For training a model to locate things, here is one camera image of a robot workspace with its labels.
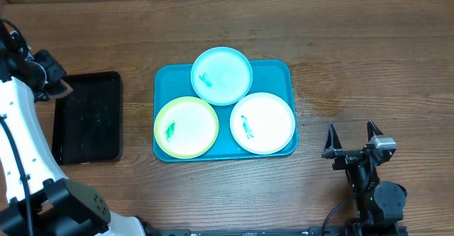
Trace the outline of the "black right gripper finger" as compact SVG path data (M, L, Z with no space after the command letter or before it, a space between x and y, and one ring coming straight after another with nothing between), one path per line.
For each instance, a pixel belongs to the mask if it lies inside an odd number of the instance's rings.
M328 137L324 147L324 151L342 151L342 145L340 140L338 139L338 135L336 133L336 129L332 123L329 124L328 127Z
M374 136L383 135L383 132L375 125L372 120L367 122L367 136L371 140Z

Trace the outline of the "yellow-green plate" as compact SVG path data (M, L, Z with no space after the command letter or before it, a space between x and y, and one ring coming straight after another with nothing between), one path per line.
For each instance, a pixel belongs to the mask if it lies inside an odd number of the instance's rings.
M219 132L218 116L200 98L183 96L166 103L153 128L159 148L177 159L192 159L209 151Z

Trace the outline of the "brown bow-shaped sponge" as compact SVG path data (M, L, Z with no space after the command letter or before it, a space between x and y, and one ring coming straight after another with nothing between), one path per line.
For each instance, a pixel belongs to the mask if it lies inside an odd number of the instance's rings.
M68 96L73 91L73 88L64 80L60 80L55 84L48 85L48 94L50 99L61 99Z

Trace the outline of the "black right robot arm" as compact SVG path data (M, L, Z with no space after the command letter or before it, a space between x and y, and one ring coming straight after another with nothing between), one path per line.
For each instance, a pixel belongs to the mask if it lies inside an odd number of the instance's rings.
M407 228L399 225L404 218L407 191L397 183L380 181L377 167L388 162L397 150L393 137L385 135L373 121L367 122L368 142L360 150L344 150L333 124L329 125L326 145L321 156L333 159L332 168L343 170L353 196L338 204L313 235L379 235L407 236ZM329 227L330 218L354 201L358 217L343 227Z

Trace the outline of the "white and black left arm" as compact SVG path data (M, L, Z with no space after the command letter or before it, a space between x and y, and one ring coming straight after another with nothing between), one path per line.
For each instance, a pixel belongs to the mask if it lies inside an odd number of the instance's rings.
M1 163L7 235L152 235L137 217L111 212L91 186L69 180L50 153L35 112L35 98L56 86L61 66L44 50L23 56L1 49Z

